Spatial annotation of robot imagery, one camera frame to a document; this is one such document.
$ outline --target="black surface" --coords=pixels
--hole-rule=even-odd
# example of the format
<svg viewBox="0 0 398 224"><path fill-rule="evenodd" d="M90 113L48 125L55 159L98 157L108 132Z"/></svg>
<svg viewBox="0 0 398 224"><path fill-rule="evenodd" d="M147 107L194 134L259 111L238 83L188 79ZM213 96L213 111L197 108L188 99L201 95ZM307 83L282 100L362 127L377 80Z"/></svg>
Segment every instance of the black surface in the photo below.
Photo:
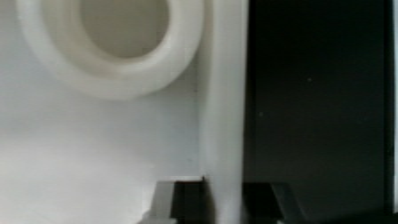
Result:
<svg viewBox="0 0 398 224"><path fill-rule="evenodd" d="M254 219L282 219L277 198L268 183L247 183L243 185L243 205L249 215L249 223Z"/></svg>
<svg viewBox="0 0 398 224"><path fill-rule="evenodd" d="M309 221L378 211L389 198L384 4L250 1L245 182L291 185Z"/></svg>
<svg viewBox="0 0 398 224"><path fill-rule="evenodd" d="M170 218L178 224L210 224L210 201L204 181L176 182Z"/></svg>

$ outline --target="white wall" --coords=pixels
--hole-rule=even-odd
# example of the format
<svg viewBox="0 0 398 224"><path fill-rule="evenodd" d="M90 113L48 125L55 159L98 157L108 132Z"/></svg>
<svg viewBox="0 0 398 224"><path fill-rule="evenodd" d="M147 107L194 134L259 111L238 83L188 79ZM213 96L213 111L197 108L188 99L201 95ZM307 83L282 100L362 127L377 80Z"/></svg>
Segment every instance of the white wall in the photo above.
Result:
<svg viewBox="0 0 398 224"><path fill-rule="evenodd" d="M160 27L142 26L154 1L137 4L130 26L138 33L130 35L144 46ZM121 52L130 55L138 51L135 45L108 46L130 49ZM32 55L14 0L0 1L0 223L138 221L156 180L199 175L195 102L194 67L169 88L135 101L103 101L74 92Z"/></svg>

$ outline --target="white panel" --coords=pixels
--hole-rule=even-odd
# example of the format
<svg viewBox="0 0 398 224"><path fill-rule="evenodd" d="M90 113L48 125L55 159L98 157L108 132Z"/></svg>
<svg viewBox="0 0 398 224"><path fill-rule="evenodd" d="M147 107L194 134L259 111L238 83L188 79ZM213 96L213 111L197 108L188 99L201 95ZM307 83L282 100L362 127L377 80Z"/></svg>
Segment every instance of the white panel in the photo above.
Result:
<svg viewBox="0 0 398 224"><path fill-rule="evenodd" d="M240 223L247 3L208 0L199 56L201 167L217 224Z"/></svg>

